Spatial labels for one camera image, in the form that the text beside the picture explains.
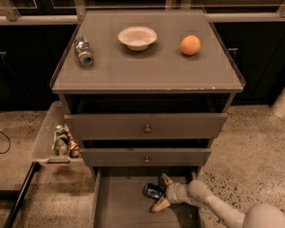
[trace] robotic hand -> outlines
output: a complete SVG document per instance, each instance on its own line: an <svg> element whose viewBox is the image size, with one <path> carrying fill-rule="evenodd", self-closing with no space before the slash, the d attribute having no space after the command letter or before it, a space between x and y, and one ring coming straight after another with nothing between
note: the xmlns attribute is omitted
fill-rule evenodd
<svg viewBox="0 0 285 228"><path fill-rule="evenodd" d="M186 202L198 207L207 206L228 228L285 228L284 213L273 205L254 205L244 215L217 198L201 180L181 184L173 182L165 174L162 176L167 186L165 197L159 196L159 201L152 208L153 212L159 212L172 203Z"/></svg>

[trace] floor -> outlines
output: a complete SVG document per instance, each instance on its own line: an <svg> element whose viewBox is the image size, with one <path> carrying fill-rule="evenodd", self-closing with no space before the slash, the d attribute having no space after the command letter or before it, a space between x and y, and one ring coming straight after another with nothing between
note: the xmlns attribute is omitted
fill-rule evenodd
<svg viewBox="0 0 285 228"><path fill-rule="evenodd" d="M32 147L46 112L0 112L0 130L10 151L0 155L0 188L18 189L32 161ZM8 147L0 134L0 151ZM285 117L267 105L232 106L199 179L241 212L267 202L285 213ZM94 180L83 164L36 173L13 227L89 227ZM10 202L0 201L0 227ZM207 208L205 227L224 227Z"/></svg>

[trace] black cabinet door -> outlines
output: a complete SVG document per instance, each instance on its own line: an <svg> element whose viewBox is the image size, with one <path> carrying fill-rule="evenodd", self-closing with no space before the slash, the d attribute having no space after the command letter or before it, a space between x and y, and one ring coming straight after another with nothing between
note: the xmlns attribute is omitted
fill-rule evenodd
<svg viewBox="0 0 285 228"><path fill-rule="evenodd" d="M216 24L216 28L246 80L233 104L272 103L285 86L285 22L223 23ZM277 73L281 74L279 79L274 76Z"/></svg>
<svg viewBox="0 0 285 228"><path fill-rule="evenodd" d="M0 110L46 110L51 76L75 26L0 27Z"/></svg>

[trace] drawer knob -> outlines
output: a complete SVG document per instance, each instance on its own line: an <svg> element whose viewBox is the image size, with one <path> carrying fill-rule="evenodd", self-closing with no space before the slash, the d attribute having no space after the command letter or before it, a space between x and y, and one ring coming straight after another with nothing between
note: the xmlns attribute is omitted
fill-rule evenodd
<svg viewBox="0 0 285 228"><path fill-rule="evenodd" d="M144 157L144 162L145 162L145 163L150 163L150 159L149 159L148 156Z"/></svg>
<svg viewBox="0 0 285 228"><path fill-rule="evenodd" d="M145 127L144 127L144 131L143 131L144 133L150 133L151 132L151 128L149 127L149 125L146 125Z"/></svg>

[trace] bowl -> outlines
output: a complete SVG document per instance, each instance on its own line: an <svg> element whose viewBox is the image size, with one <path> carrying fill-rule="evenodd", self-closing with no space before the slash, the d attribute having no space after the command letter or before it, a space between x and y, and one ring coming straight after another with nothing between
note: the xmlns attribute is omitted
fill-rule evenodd
<svg viewBox="0 0 285 228"><path fill-rule="evenodd" d="M140 51L147 49L150 44L154 43L157 34L152 28L129 27L119 33L118 39L121 43L127 45L129 49Z"/></svg>

